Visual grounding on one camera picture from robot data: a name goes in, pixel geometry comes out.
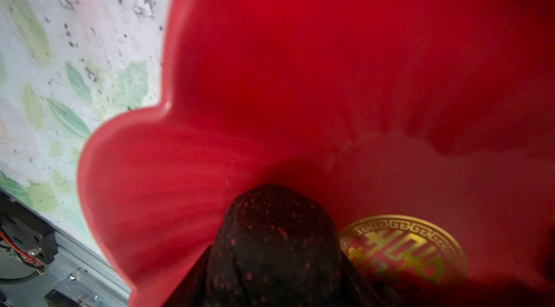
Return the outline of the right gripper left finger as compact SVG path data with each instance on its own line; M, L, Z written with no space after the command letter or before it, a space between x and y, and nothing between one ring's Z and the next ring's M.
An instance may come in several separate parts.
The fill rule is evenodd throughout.
M185 278L163 304L163 307L201 307L205 305L210 250L211 246L204 250Z

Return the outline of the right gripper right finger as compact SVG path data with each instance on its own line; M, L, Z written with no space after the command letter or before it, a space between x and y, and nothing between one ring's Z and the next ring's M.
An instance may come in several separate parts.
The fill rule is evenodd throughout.
M403 299L395 289L379 282L369 284L345 254L342 257L342 296L345 306L403 306Z

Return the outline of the dark avocado toy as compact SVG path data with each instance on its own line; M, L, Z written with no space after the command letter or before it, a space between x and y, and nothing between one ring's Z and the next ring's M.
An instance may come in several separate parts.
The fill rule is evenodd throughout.
M335 225L318 203L264 184L238 196L212 244L206 306L346 306Z

